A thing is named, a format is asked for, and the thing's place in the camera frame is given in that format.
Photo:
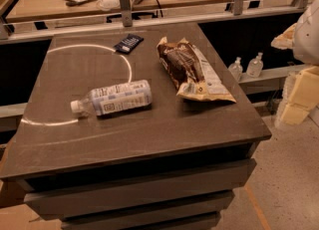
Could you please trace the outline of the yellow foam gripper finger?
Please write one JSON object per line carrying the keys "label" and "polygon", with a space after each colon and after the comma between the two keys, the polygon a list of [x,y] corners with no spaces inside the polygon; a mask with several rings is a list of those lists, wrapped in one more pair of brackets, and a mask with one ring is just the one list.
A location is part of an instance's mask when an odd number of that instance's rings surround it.
{"label": "yellow foam gripper finger", "polygon": [[284,100],[280,120],[291,125],[300,124],[319,104],[319,67],[312,66],[290,74],[284,86]]}

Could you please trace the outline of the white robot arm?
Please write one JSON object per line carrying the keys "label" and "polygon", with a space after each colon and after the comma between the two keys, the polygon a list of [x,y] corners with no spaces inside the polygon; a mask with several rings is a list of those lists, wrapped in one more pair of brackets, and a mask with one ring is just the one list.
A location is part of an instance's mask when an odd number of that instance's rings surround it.
{"label": "white robot arm", "polygon": [[300,124],[319,105],[319,0],[314,0],[295,24],[275,37],[271,46],[291,49],[293,57],[307,65],[286,78],[276,120],[278,124]]}

